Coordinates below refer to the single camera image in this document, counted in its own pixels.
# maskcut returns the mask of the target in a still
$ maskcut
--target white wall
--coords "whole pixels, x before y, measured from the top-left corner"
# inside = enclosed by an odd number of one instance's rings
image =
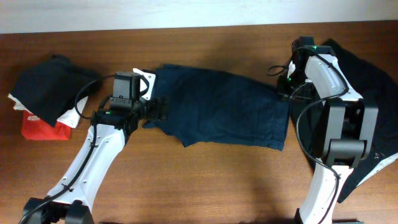
[[[398,0],[0,0],[0,33],[398,19]]]

